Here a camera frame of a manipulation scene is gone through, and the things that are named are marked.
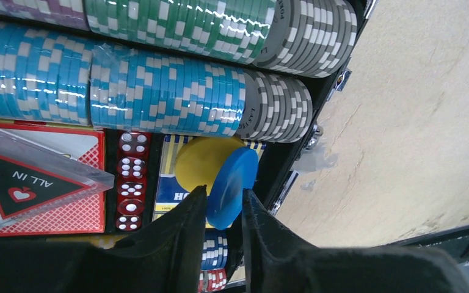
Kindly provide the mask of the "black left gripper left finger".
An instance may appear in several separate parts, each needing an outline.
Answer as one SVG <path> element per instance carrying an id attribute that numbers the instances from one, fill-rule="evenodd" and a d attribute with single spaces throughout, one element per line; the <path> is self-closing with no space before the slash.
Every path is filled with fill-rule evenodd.
<path id="1" fill-rule="evenodd" d="M 0 241 L 0 292 L 196 292 L 206 188 L 103 249 L 89 242 Z"/>

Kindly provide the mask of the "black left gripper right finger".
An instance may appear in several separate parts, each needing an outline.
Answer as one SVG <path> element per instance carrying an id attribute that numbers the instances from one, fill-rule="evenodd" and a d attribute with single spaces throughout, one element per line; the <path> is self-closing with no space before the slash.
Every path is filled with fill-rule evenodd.
<path id="1" fill-rule="evenodd" d="M 436 248 L 319 248 L 271 215 L 250 189 L 242 200 L 247 292 L 469 292 Z"/>

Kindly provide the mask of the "blue round button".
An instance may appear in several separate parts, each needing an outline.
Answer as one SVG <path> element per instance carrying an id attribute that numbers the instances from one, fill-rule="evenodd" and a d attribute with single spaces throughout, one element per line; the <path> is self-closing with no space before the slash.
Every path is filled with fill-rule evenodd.
<path id="1" fill-rule="evenodd" d="M 227 229 L 242 211 L 242 195 L 252 189 L 258 171 L 255 150 L 240 147 L 221 166 L 208 195 L 206 220 L 217 230 Z"/>

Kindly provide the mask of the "yellow big blind button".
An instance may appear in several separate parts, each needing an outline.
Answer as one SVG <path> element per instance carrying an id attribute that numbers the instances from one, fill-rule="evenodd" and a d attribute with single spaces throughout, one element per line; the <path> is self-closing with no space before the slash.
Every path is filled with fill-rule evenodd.
<path id="1" fill-rule="evenodd" d="M 179 150 L 175 161 L 175 178 L 188 192 L 206 186 L 211 193 L 214 181 L 228 157 L 245 143 L 234 137 L 197 137 Z"/>

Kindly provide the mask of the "triangular all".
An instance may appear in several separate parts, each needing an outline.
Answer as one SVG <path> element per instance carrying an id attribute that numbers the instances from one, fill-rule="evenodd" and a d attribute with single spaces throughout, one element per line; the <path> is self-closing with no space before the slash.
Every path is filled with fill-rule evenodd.
<path id="1" fill-rule="evenodd" d="M 101 233 L 105 135 L 0 121 L 0 237 Z"/>

